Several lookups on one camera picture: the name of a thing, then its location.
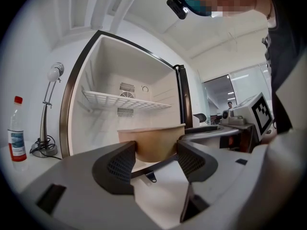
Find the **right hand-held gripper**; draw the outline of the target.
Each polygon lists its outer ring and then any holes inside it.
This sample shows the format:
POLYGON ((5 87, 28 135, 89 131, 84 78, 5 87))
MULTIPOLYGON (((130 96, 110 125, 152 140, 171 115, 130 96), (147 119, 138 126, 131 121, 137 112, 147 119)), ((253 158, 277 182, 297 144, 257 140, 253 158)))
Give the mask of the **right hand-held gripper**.
POLYGON ((179 139, 211 148, 252 152, 273 123, 271 111, 263 93, 247 98, 232 109, 223 111, 219 126, 186 128, 179 139))

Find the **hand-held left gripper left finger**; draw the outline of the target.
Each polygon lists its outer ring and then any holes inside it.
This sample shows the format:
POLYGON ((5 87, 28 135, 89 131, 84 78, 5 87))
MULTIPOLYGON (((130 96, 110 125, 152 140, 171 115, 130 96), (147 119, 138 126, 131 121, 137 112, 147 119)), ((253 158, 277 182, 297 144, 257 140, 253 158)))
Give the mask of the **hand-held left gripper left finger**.
POLYGON ((130 183, 133 141, 66 157, 31 182, 23 201, 55 229, 158 230, 130 183))

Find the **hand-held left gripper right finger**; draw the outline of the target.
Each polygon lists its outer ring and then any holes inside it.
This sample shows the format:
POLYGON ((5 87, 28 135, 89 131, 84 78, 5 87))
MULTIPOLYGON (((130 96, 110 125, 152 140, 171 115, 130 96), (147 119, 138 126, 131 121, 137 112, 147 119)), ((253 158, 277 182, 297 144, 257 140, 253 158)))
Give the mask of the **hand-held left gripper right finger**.
POLYGON ((240 212, 261 172, 264 147, 248 154, 179 140, 177 160, 189 183, 177 230, 238 230, 240 212))

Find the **tan paper bowl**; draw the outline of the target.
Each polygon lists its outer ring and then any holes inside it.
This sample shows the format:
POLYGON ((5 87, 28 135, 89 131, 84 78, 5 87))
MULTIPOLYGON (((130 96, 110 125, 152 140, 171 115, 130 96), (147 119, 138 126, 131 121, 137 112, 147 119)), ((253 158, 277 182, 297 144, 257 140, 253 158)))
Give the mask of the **tan paper bowl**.
POLYGON ((119 130, 120 142, 136 142, 136 158, 153 163, 168 159, 176 153, 177 140, 185 134, 185 124, 168 127, 119 130))

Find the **white mini fridge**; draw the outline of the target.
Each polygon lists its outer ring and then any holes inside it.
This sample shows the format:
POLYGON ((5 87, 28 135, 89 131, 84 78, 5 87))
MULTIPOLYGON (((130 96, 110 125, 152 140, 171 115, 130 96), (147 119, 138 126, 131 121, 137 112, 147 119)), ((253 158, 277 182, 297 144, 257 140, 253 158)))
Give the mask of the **white mini fridge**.
POLYGON ((119 142, 118 131, 191 128, 187 72, 122 37, 97 31, 72 68, 64 91, 59 140, 63 157, 119 142), (92 108, 82 91, 102 92, 172 105, 160 110, 92 108))

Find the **black metal lock tab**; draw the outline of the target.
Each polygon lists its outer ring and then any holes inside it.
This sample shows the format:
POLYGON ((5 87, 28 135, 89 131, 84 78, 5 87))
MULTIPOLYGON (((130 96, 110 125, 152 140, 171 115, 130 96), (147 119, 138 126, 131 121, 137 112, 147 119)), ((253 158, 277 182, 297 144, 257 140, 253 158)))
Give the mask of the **black metal lock tab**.
POLYGON ((145 176, 152 182, 156 183, 157 179, 155 177, 154 171, 149 171, 148 173, 145 174, 145 176))

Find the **silver desk lamp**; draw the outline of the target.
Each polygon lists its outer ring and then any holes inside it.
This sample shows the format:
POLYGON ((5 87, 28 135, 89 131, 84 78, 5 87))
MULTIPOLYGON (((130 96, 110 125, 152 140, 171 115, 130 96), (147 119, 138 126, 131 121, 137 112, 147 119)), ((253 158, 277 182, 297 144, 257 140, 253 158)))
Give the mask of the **silver desk lamp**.
POLYGON ((53 64, 47 73, 47 90, 42 101, 43 110, 40 122, 39 138, 31 146, 30 154, 38 158, 54 158, 57 157, 58 148, 54 138, 47 134, 47 111, 52 108, 51 97, 57 82, 61 82, 61 76, 64 73, 64 65, 56 62, 53 64))

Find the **clear bottle with red cap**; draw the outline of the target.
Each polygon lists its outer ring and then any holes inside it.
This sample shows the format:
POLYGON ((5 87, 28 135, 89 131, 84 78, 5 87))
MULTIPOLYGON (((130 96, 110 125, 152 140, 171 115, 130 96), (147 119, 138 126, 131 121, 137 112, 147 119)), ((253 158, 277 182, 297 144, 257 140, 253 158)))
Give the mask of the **clear bottle with red cap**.
POLYGON ((10 117, 10 125, 8 128, 8 145, 13 167, 16 171, 22 172, 27 169, 27 155, 24 143, 23 115, 22 115, 23 99, 15 96, 13 112, 10 117))

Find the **person's black white patterned top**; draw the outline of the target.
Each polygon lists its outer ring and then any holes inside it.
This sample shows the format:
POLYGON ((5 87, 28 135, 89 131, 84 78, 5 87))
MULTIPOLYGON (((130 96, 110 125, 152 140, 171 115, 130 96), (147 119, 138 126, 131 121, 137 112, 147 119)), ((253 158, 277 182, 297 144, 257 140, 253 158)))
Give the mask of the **person's black white patterned top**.
POLYGON ((307 0, 272 0, 266 59, 277 133, 307 127, 307 0))

